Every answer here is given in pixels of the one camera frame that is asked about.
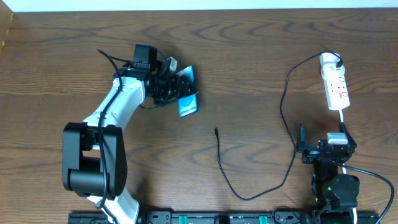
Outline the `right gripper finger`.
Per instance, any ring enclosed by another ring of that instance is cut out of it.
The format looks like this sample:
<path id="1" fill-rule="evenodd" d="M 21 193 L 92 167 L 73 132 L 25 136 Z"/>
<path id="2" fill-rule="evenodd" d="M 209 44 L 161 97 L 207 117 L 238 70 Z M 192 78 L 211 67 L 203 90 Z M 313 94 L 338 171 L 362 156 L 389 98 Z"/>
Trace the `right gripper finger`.
<path id="1" fill-rule="evenodd" d="M 355 142 L 355 140 L 351 137 L 350 133 L 348 132 L 348 129 L 345 125 L 344 122 L 340 123 L 340 132 L 344 133 L 347 137 L 348 140 L 348 144 L 352 147 L 352 148 L 356 148 L 357 147 L 357 143 Z"/>
<path id="2" fill-rule="evenodd" d="M 305 126 L 304 123 L 300 123 L 298 138 L 296 142 L 296 150 L 297 152 L 303 152 L 307 148 L 307 138 L 305 135 Z"/>

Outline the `blue Galaxy smartphone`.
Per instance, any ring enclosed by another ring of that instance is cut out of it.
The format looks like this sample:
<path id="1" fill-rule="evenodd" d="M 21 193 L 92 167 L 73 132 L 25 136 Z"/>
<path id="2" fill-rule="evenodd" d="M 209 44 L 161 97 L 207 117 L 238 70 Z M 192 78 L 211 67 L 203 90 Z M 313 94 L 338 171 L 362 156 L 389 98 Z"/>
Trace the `blue Galaxy smartphone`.
<path id="1" fill-rule="evenodd" d="M 179 71 L 177 75 L 180 77 L 186 76 L 189 81 L 193 83 L 193 86 L 196 86 L 195 72 L 192 65 L 189 65 L 188 67 Z M 178 100 L 178 113 L 181 118 L 196 113 L 197 111 L 198 103 L 197 95 L 195 93 L 193 95 L 186 96 L 185 98 L 181 98 Z"/>

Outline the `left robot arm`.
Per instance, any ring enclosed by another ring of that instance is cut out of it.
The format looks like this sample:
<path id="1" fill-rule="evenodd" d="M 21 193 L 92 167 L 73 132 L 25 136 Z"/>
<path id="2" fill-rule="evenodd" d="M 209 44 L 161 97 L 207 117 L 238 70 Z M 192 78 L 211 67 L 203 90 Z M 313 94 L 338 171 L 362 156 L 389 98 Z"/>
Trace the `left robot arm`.
<path id="1" fill-rule="evenodd" d="M 109 223 L 142 223 L 139 202 L 126 188 L 127 157 L 123 133 L 135 110 L 152 98 L 155 109 L 178 103 L 181 117 L 197 111 L 198 89 L 193 66 L 177 70 L 173 57 L 150 45 L 137 44 L 134 57 L 122 60 L 100 51 L 115 69 L 113 84 L 99 107 L 80 123 L 63 129 L 63 187 L 87 198 Z"/>

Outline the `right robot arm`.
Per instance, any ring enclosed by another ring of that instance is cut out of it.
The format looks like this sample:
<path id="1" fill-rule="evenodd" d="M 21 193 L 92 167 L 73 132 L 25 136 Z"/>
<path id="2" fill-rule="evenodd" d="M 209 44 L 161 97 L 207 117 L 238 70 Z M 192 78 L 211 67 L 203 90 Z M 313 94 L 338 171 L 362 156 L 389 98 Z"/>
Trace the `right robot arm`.
<path id="1" fill-rule="evenodd" d="M 305 126 L 300 124 L 296 150 L 302 154 L 302 163 L 313 165 L 312 192 L 317 203 L 316 209 L 308 214 L 307 223 L 322 223 L 327 220 L 327 213 L 350 212 L 358 206 L 359 178 L 338 170 L 356 147 L 344 123 L 339 132 L 328 133 L 316 146 L 307 144 Z"/>

